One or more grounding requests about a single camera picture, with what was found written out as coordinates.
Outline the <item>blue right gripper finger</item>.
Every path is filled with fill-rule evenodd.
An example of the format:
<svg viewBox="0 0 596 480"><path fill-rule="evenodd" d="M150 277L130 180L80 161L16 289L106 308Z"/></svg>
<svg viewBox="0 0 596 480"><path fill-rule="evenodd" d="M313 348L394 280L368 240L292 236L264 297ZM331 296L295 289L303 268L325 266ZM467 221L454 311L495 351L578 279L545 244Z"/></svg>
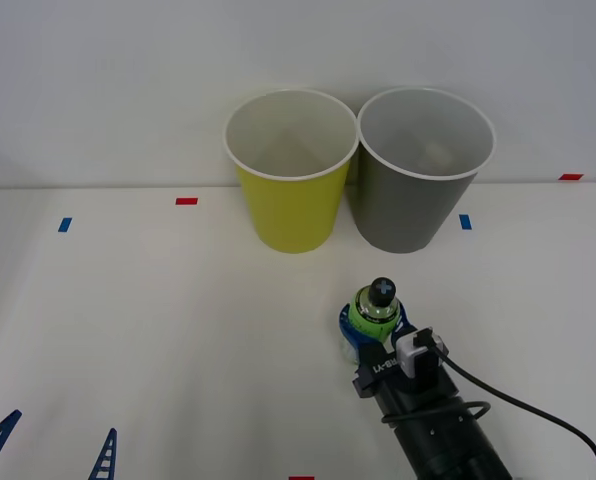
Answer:
<svg viewBox="0 0 596 480"><path fill-rule="evenodd" d="M395 345L402 336L412 332L412 324L409 322L406 310L401 301L398 302L397 311L393 315L393 328L390 333L390 343Z"/></svg>

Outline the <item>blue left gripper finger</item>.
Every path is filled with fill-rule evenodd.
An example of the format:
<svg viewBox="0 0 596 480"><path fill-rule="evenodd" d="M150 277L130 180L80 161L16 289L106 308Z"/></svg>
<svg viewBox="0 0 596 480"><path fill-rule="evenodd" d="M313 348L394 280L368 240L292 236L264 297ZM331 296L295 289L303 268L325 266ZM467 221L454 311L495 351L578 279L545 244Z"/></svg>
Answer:
<svg viewBox="0 0 596 480"><path fill-rule="evenodd" d="M385 341L383 326L363 317L354 302L348 303L342 309L339 315L339 329L342 334L343 354L354 365L359 364L361 347L374 343L383 344Z"/></svg>
<svg viewBox="0 0 596 480"><path fill-rule="evenodd" d="M115 477L117 430L111 428L89 474L89 480L113 480Z"/></svg>

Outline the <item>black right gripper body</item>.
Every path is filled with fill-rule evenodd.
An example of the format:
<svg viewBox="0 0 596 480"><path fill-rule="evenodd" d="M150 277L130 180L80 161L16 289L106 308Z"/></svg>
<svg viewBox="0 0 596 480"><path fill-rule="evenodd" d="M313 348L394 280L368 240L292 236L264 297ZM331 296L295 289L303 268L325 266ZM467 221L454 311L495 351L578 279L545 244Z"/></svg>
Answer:
<svg viewBox="0 0 596 480"><path fill-rule="evenodd" d="M384 415L410 415L459 404L461 397L439 358L431 353L413 361L414 376L401 368L395 353L362 348L353 385L360 398L373 398Z"/></svg>

